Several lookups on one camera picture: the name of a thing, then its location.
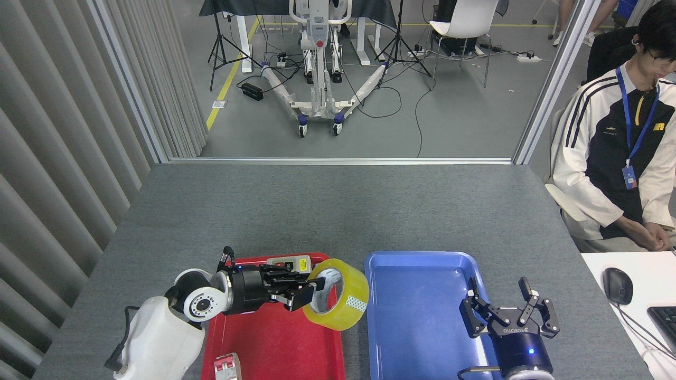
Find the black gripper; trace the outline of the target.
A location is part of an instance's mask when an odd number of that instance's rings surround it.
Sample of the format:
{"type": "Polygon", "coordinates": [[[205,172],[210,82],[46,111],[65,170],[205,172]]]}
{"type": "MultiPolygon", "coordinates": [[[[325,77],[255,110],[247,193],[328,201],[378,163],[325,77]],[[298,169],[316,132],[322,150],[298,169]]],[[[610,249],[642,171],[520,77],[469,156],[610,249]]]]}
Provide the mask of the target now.
{"type": "Polygon", "coordinates": [[[506,317],[478,294],[475,277],[467,282],[467,294],[459,304],[459,312],[470,338],[489,332],[502,377],[551,377],[553,366],[541,332],[553,338],[560,332],[555,307],[549,298],[542,298],[530,287],[526,277],[519,279],[519,288],[527,302],[519,317],[506,317]],[[531,317],[533,310],[541,314],[540,326],[531,317]]]}
{"type": "Polygon", "coordinates": [[[227,315],[256,312],[265,303],[280,302],[289,312],[311,303],[314,293],[324,289],[325,279],[309,279],[279,265],[240,265],[227,267],[232,292],[232,305],[227,315]],[[269,289],[274,289],[274,299],[269,289]]]}

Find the person's right hand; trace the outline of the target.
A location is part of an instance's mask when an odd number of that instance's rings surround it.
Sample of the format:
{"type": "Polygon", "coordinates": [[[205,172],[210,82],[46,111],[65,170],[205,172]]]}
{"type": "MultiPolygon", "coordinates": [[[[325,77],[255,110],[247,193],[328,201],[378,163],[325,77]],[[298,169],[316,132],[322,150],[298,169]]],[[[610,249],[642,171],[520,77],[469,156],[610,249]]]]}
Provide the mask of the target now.
{"type": "Polygon", "coordinates": [[[637,245],[650,252],[654,252],[657,248],[661,247],[659,240],[650,233],[649,229],[638,222],[632,221],[628,227],[627,235],[630,236],[637,245]]]}

